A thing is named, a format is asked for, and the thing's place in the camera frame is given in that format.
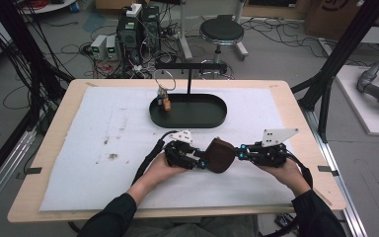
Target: black sleeve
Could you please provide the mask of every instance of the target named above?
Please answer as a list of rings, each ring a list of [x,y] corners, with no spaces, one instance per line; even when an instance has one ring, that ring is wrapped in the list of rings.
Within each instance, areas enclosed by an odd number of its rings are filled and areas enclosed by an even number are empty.
[[[136,202],[131,195],[116,197],[85,223],[78,236],[122,236],[130,226],[136,209]]]
[[[346,236],[338,219],[312,190],[292,203],[299,222],[300,236]]]

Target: power strip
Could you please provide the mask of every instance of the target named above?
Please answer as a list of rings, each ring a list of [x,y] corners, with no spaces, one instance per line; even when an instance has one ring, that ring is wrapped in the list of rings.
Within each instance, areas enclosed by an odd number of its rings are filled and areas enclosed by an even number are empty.
[[[141,4],[138,4],[138,3],[133,3],[131,5],[131,11],[127,11],[125,13],[125,15],[127,17],[133,17],[133,18],[136,18],[138,16],[138,14],[140,13],[141,11]]]

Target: person's right hand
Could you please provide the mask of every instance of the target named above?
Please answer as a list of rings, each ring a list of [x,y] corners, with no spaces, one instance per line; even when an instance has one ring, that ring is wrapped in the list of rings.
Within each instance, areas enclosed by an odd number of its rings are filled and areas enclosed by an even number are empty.
[[[291,189],[296,197],[310,190],[310,186],[304,180],[297,164],[291,159],[287,158],[287,161],[279,168],[268,166],[258,167],[275,176],[280,183]]]

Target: person's arm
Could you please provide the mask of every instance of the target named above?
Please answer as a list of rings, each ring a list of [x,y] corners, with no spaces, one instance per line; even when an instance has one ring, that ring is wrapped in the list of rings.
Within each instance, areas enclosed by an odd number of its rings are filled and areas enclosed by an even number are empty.
[[[146,195],[162,182],[185,170],[184,168],[170,167],[165,154],[159,154],[146,173],[126,193],[113,199],[101,212],[85,223],[78,236],[122,236]]]
[[[287,159],[280,168],[260,168],[274,175],[296,196],[292,203],[299,222],[300,236],[346,236],[338,219],[310,188],[294,161]]]

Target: person's hand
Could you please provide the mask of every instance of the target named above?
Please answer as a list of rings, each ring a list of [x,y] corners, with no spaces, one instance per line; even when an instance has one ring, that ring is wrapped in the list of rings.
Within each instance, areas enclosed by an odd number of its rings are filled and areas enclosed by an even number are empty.
[[[146,173],[127,192],[133,197],[136,204],[140,205],[144,197],[159,184],[186,170],[181,167],[170,167],[165,153],[161,153],[153,159]]]
[[[291,159],[279,168],[259,166],[260,169],[272,174],[276,179],[294,192],[296,197],[310,190],[310,186],[304,180],[297,164]]]

